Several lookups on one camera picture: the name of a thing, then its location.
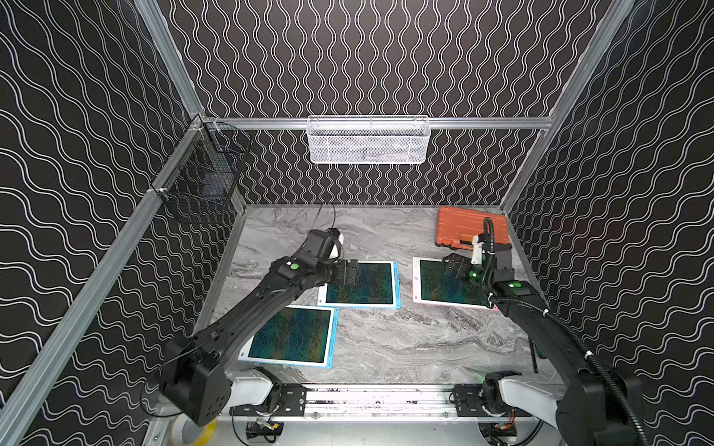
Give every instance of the gray marble surface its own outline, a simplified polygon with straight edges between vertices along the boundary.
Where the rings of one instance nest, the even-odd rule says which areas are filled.
[[[342,308],[331,369],[268,365],[268,370],[287,382],[480,382],[487,372],[505,369],[521,371],[538,382],[560,382],[547,360],[538,360],[540,373],[533,373],[526,334],[500,312],[412,302],[412,257],[441,258],[452,252],[434,245],[438,208],[336,210],[336,226],[345,235],[345,258],[398,262],[402,308]],[[300,246],[317,211],[317,207],[248,209],[214,319],[253,290],[273,260]],[[327,228],[332,219],[332,207],[325,206],[315,227]],[[525,279],[517,256],[513,265],[516,278]],[[296,303],[315,305],[316,299],[316,290],[310,290]]]

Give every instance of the wavy line pattern wall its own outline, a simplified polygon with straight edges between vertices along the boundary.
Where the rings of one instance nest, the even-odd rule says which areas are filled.
[[[609,0],[159,4],[212,116],[546,116]]]
[[[714,2],[638,1],[512,218],[550,305],[714,445]]]
[[[0,0],[0,407],[188,117],[130,0]]]
[[[149,426],[142,387],[166,359],[164,345],[191,335],[230,232],[229,224],[181,225],[165,211],[154,218],[23,445],[141,445]],[[146,388],[142,400],[146,407]]]
[[[234,145],[235,131],[216,134]],[[303,131],[260,131],[243,157],[238,187],[248,203],[498,205],[536,130],[434,131],[426,162],[314,164]]]

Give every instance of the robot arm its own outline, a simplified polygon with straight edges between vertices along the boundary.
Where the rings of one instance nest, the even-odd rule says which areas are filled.
[[[505,407],[514,406],[529,411],[557,427],[570,446],[648,445],[639,421],[639,378],[603,367],[579,334],[550,314],[535,288],[515,280],[512,269],[498,267],[499,257],[510,265],[511,250],[509,245],[494,247],[493,226],[487,228],[487,221],[484,234],[490,247],[483,265],[451,254],[444,258],[446,274],[476,286],[504,316],[518,324],[548,356],[563,379],[565,391],[528,382],[517,372],[491,373],[483,383],[486,408],[503,412]]]
[[[340,234],[311,230],[290,256],[274,261],[270,271],[227,314],[190,338],[172,339],[169,358],[156,374],[160,391],[197,425],[214,419],[228,402],[231,381],[224,365],[251,336],[303,291],[325,283],[354,284],[357,260],[341,260]]]

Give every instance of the orange tool case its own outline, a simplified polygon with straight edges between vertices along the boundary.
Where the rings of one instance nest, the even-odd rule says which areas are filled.
[[[496,233],[494,243],[508,244],[506,217],[442,206],[436,221],[436,245],[473,250],[473,237],[483,234],[483,219],[486,217],[491,217],[493,221],[493,230]]]

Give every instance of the tablet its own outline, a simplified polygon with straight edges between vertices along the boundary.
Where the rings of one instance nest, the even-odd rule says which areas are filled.
[[[325,307],[401,308],[397,262],[360,260],[356,285],[329,283],[318,289],[317,305]]]
[[[288,305],[241,348],[254,363],[332,367],[338,308]]]
[[[412,290],[415,303],[497,310],[470,283],[444,275],[446,262],[437,258],[412,258]]]

